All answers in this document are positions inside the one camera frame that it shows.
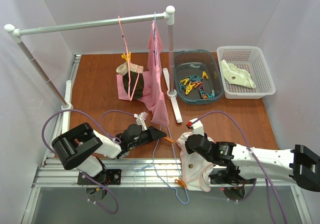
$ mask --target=pink cloth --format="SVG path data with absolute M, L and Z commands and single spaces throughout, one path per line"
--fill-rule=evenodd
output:
M 167 112 L 167 107 L 165 103 L 165 97 L 161 90 L 161 63 L 160 63 L 160 53 L 163 51 L 163 44 L 158 33 L 157 26 L 154 26 L 154 22 L 152 23 L 152 32 L 150 34 L 149 42 L 148 42 L 148 69 L 149 71 L 143 72 L 143 80 L 144 80 L 144 88 L 143 88 L 143 97 L 138 99 L 143 102 L 149 111 L 153 113 L 153 118 L 151 122 L 158 123 L 162 125 L 169 125 L 169 117 Z M 156 59 L 154 53 L 154 33 L 153 30 L 155 28 L 156 34 L 156 51 L 157 51 L 157 59 L 158 66 L 156 66 Z M 117 86 L 118 86 L 118 97 L 121 100 L 129 100 L 128 94 L 123 87 L 124 84 L 122 82 L 122 76 L 116 76 Z

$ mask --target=brown wooden surface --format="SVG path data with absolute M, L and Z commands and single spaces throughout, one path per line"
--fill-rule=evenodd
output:
M 162 68 L 168 66 L 168 54 L 162 53 Z M 131 56 L 132 63 L 143 65 L 147 70 L 148 54 L 133 53 Z M 124 60 L 120 54 L 99 54 L 99 55 L 82 55 L 79 69 L 72 90 L 72 104 L 74 109 L 79 109 L 91 115 L 95 120 L 99 120 L 102 113 L 118 109 L 130 113 L 148 112 L 146 106 L 139 101 L 123 101 L 118 99 L 116 68 Z M 162 91 L 166 96 L 167 87 L 165 79 L 161 77 Z M 179 136 L 188 131 L 186 123 L 204 113 L 212 110 L 221 110 L 230 114 L 244 130 L 249 144 L 257 148 L 278 149 L 276 140 L 266 113 L 262 99 L 226 99 L 223 97 L 217 102 L 206 105 L 190 105 L 177 98 L 183 123 L 177 124 L 174 112 L 169 99 L 165 99 L 166 107 L 170 120 L 170 130 L 172 139 L 177 140 Z M 159 125 L 150 122 L 152 113 L 149 113 L 146 120 L 147 126 Z M 243 138 L 236 126 L 227 117 L 222 114 L 211 114 L 203 118 L 204 131 L 215 141 L 230 141 L 244 145 Z M 71 113 L 70 128 L 73 128 L 83 122 L 89 122 L 94 129 L 102 133 L 91 121 L 79 113 Z M 107 114 L 102 126 L 107 132 L 115 135 L 125 130 L 129 124 L 135 123 L 131 116 L 110 113 Z M 130 151 L 128 158 L 151 158 L 155 148 L 155 142 L 146 144 Z M 177 156 L 180 149 L 175 144 Z M 165 140 L 160 140 L 156 158 L 172 158 L 173 151 L 171 144 Z

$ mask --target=perforated basket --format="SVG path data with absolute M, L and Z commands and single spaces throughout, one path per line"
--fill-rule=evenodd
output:
M 222 46 L 216 52 L 226 98 L 258 99 L 276 92 L 265 56 L 260 48 L 254 46 Z M 229 84 L 222 71 L 222 60 L 248 71 L 257 87 L 252 89 Z

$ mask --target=orange clothespin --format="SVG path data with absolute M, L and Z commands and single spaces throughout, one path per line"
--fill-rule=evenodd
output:
M 189 78 L 185 78 L 183 80 L 180 80 L 180 83 L 183 83 L 183 85 L 185 86 L 189 81 Z
M 129 59 L 129 62 L 131 61 L 131 52 L 129 52 L 129 57 L 126 56 L 127 54 L 126 53 L 123 53 L 121 55 L 121 58 L 123 58 L 126 62 L 128 62 L 128 59 Z
M 174 182 L 177 183 L 179 186 L 181 186 L 181 187 L 183 187 L 183 188 L 187 188 L 187 185 L 186 185 L 185 182 L 182 180 L 182 178 L 175 179 Z
M 174 140 L 172 140 L 170 137 L 166 136 L 163 139 L 165 139 L 166 141 L 170 142 L 170 143 L 174 143 Z
M 200 81 L 198 81 L 198 82 L 193 82 L 192 84 L 195 84 L 194 88 L 198 88 L 198 86 L 201 84 L 201 82 L 200 82 Z
M 190 83 L 188 84 L 188 86 L 185 89 L 186 95 L 188 95 L 191 92 L 191 90 L 194 88 L 195 85 L 196 85 L 195 83 L 191 84 L 191 81 L 190 81 Z
M 205 71 L 202 72 L 202 79 L 203 79 L 204 77 L 205 77 L 206 79 L 209 79 L 209 77 L 208 77 L 208 75 L 207 75 L 207 73 L 206 73 Z

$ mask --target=gray wall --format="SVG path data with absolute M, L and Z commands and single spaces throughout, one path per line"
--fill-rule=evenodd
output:
M 281 0 L 257 46 L 277 90 L 264 103 L 278 146 L 303 144 L 320 154 L 320 0 Z M 320 194 L 303 196 L 320 223 Z
M 223 45 L 255 45 L 279 0 L 44 0 L 57 24 L 164 12 L 176 8 L 175 50 L 216 51 Z M 151 22 L 124 24 L 129 50 L 147 51 Z M 158 22 L 165 50 L 166 21 Z M 62 33 L 71 51 L 123 53 L 118 25 Z
M 3 30 L 7 23 L 20 29 L 56 23 L 43 0 L 0 0 L 0 223 L 17 224 L 44 158 L 42 126 L 60 104 Z M 64 93 L 73 56 L 62 35 L 33 35 L 23 40 Z M 47 138 L 52 131 L 53 123 Z

